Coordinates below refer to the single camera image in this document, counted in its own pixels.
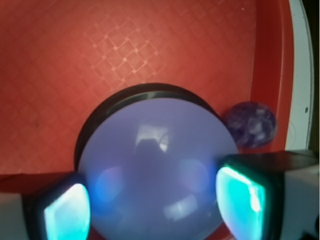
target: purple ball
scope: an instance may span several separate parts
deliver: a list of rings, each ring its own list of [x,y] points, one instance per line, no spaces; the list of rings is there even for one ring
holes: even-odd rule
[[[276,116],[266,105],[254,101],[233,106],[224,122],[238,147],[262,147],[270,143],[277,133]]]

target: diamond pattern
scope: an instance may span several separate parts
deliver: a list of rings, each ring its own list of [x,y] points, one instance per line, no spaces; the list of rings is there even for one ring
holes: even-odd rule
[[[71,170],[86,118],[128,86],[182,86],[219,114],[250,97],[255,0],[2,0],[0,10],[3,174]]]

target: black rim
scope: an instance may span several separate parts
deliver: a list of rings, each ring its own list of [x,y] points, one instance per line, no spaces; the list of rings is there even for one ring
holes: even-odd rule
[[[83,150],[96,129],[112,114],[120,109],[147,99],[173,98],[197,104],[221,118],[202,98],[182,87],[164,83],[145,83],[125,88],[103,101],[85,121],[75,145],[74,166],[78,170]]]

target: white panel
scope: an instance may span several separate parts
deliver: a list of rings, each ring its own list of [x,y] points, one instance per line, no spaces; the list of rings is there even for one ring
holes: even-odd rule
[[[292,170],[284,176],[284,211],[281,240],[300,239],[304,233],[319,238],[319,165]]]
[[[307,15],[301,0],[289,0],[294,39],[293,90],[286,150],[309,145],[313,97],[313,55]]]
[[[18,193],[0,192],[0,240],[27,240],[22,199]]]

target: large ball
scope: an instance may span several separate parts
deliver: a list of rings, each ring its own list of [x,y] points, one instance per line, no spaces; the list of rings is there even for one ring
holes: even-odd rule
[[[205,239],[223,222],[217,161],[236,153],[224,124],[191,102],[122,108],[92,134],[79,162],[94,228],[108,240]]]
[[[266,105],[254,101],[233,106],[224,122],[239,147],[262,147],[270,143],[277,133],[275,115]]]

